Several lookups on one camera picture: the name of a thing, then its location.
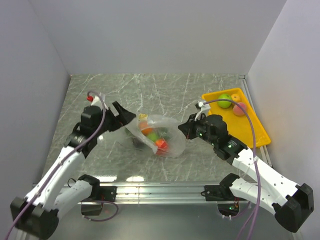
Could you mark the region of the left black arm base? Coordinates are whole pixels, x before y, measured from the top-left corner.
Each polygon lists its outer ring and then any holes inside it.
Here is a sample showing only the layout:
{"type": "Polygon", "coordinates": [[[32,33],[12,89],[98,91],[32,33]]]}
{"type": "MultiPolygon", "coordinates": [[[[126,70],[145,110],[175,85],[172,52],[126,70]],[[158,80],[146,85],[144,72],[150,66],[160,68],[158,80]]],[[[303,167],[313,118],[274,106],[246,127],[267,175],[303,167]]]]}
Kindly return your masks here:
{"type": "Polygon", "coordinates": [[[105,219],[115,217],[119,212],[119,207],[115,203],[116,195],[116,186],[101,186],[97,192],[81,201],[81,214],[87,219],[103,216],[105,219]]]}

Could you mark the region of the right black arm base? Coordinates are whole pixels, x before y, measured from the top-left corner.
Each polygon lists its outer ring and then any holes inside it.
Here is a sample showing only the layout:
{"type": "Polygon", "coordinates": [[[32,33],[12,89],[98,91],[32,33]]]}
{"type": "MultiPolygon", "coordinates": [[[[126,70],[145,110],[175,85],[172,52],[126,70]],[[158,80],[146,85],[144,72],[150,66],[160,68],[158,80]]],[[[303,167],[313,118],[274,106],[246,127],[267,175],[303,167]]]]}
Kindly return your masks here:
{"type": "Polygon", "coordinates": [[[222,218],[230,220],[244,215],[251,208],[251,203],[241,206],[245,200],[235,197],[229,190],[221,185],[205,185],[200,193],[206,202],[217,202],[217,211],[222,218]]]}

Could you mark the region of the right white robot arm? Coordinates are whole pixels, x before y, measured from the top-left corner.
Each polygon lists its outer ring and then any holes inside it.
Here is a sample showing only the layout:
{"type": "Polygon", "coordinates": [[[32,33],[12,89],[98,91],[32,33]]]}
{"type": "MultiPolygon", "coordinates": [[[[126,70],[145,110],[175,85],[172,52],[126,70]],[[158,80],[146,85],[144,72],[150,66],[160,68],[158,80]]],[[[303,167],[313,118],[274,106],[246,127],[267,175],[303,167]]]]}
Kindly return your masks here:
{"type": "Polygon", "coordinates": [[[257,184],[230,173],[220,183],[220,194],[226,200],[234,197],[255,203],[272,215],[287,231],[296,233],[314,211],[313,189],[278,173],[236,137],[229,134],[222,116],[196,114],[178,129],[189,139],[200,138],[211,144],[215,154],[231,166],[241,170],[257,184]]]}

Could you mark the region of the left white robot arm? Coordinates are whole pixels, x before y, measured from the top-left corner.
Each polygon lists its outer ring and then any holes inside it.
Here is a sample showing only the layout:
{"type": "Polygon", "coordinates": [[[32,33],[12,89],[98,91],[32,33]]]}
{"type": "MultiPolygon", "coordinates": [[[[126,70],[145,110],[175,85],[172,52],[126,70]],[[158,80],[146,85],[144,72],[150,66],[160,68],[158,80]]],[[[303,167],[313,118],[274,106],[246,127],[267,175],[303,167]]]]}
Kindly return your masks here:
{"type": "Polygon", "coordinates": [[[83,162],[105,132],[114,132],[128,125],[136,114],[124,109],[117,101],[118,114],[95,100],[85,107],[61,152],[40,182],[23,198],[10,204],[13,226],[41,240],[49,239],[60,219],[83,200],[102,201],[100,181],[84,174],[75,184],[61,193],[64,184],[83,162]]]}

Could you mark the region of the clear plastic bag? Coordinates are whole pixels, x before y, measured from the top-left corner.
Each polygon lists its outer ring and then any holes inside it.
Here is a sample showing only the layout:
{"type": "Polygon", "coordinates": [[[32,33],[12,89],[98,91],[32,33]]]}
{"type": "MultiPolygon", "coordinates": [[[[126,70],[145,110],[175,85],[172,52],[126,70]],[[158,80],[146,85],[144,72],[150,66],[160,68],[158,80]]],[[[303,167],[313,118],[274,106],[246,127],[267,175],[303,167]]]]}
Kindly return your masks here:
{"type": "Polygon", "coordinates": [[[117,134],[117,140],[122,146],[127,148],[152,152],[162,157],[177,158],[186,149],[186,139],[178,129],[179,124],[180,122],[176,119],[164,115],[138,113],[136,117],[121,130],[121,133],[117,134]],[[167,152],[157,153],[158,148],[155,142],[152,142],[140,131],[140,122],[148,122],[149,127],[153,128],[153,132],[157,133],[160,139],[167,141],[167,152]]]}

